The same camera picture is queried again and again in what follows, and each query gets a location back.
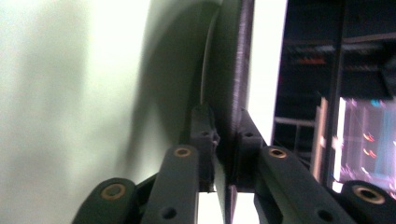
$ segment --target light green wall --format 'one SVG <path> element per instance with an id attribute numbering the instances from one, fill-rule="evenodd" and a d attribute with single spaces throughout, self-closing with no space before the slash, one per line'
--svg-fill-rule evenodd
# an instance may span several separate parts
<path id="1" fill-rule="evenodd" d="M 218 0 L 0 2 L 0 223 L 70 222 L 177 143 Z"/>

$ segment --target screw hole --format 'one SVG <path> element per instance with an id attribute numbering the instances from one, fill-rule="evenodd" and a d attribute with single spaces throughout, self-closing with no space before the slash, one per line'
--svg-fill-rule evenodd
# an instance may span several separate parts
<path id="1" fill-rule="evenodd" d="M 375 194 L 373 194 L 372 192 L 368 191 L 367 189 L 363 189 L 363 190 L 361 191 L 361 194 L 362 194 L 364 197 L 369 198 L 369 199 L 375 198 Z"/>
<path id="2" fill-rule="evenodd" d="M 274 150 L 273 153 L 277 156 L 282 155 L 283 152 L 279 151 L 279 150 Z"/>
<path id="3" fill-rule="evenodd" d="M 332 214 L 326 210 L 319 210 L 318 216 L 323 219 L 324 221 L 331 222 L 332 221 Z"/>
<path id="4" fill-rule="evenodd" d="M 161 215 L 163 216 L 164 219 L 172 219 L 177 215 L 177 211 L 173 207 L 166 207 L 161 212 Z"/>

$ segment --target brass insert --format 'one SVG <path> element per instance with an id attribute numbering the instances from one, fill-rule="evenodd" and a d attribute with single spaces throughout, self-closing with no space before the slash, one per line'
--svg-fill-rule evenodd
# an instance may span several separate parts
<path id="1" fill-rule="evenodd" d="M 368 189 L 364 186 L 354 186 L 353 187 L 353 192 L 356 194 L 356 196 L 360 197 L 364 201 L 368 203 L 376 203 L 376 204 L 381 204 L 385 202 L 384 196 L 379 194 L 373 189 Z"/>
<path id="2" fill-rule="evenodd" d="M 108 201 L 114 201 L 125 194 L 125 186 L 122 184 L 112 184 L 107 186 L 101 192 L 101 197 Z"/>
<path id="3" fill-rule="evenodd" d="M 191 154 L 191 150 L 185 147 L 180 147 L 175 150 L 175 156 L 177 157 L 188 157 Z"/>
<path id="4" fill-rule="evenodd" d="M 278 149 L 278 148 L 271 148 L 269 153 L 270 153 L 270 156 L 277 157 L 280 159 L 286 158 L 288 156 L 288 154 L 286 154 L 285 151 Z"/>

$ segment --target bright light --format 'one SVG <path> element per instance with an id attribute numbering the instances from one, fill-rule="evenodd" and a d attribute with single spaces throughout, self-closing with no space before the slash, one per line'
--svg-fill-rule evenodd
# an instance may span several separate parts
<path id="1" fill-rule="evenodd" d="M 199 193 L 198 224 L 223 223 L 217 193 Z"/>
<path id="2" fill-rule="evenodd" d="M 253 193 L 238 193 L 233 224 L 260 223 L 253 200 Z"/>
<path id="3" fill-rule="evenodd" d="M 254 5 L 247 109 L 265 142 L 271 144 L 288 1 L 263 0 Z"/>
<path id="4" fill-rule="evenodd" d="M 335 191 L 335 192 L 337 192 L 337 193 L 341 193 L 341 190 L 342 190 L 342 188 L 343 188 L 343 184 L 341 184 L 341 183 L 338 183 L 338 182 L 332 182 L 332 189 Z"/>
<path id="5" fill-rule="evenodd" d="M 337 144 L 335 147 L 335 159 L 334 159 L 334 178 L 339 181 L 341 174 L 341 157 L 343 155 L 343 144 L 344 144 L 344 123 L 346 116 L 346 104 L 347 102 L 341 98 L 340 107 L 338 110 L 338 128 L 337 128 Z"/>

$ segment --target black plastic bracket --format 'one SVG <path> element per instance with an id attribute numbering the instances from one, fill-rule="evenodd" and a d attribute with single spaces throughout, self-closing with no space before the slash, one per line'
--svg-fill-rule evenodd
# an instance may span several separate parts
<path id="1" fill-rule="evenodd" d="M 332 196 L 358 223 L 396 223 L 396 201 L 373 184 L 347 181 L 341 193 Z"/>
<path id="2" fill-rule="evenodd" d="M 141 223 L 196 223 L 198 156 L 190 146 L 168 149 Z"/>
<path id="3" fill-rule="evenodd" d="M 74 224 L 131 223 L 138 220 L 136 185 L 122 178 L 99 184 L 73 220 Z"/>
<path id="4" fill-rule="evenodd" d="M 287 149 L 262 148 L 258 170 L 257 210 L 263 211 L 270 205 L 270 209 L 281 213 L 280 216 L 267 218 L 263 212 L 259 212 L 261 223 L 355 223 Z M 265 198 L 269 194 L 276 203 L 264 204 L 258 197 Z"/>
<path id="5" fill-rule="evenodd" d="M 246 109 L 238 128 L 233 179 L 238 192 L 254 192 L 257 158 L 266 143 Z"/>
<path id="6" fill-rule="evenodd" d="M 201 192 L 214 192 L 214 158 L 219 136 L 213 112 L 208 105 L 198 105 L 191 112 L 190 145 L 199 152 Z"/>

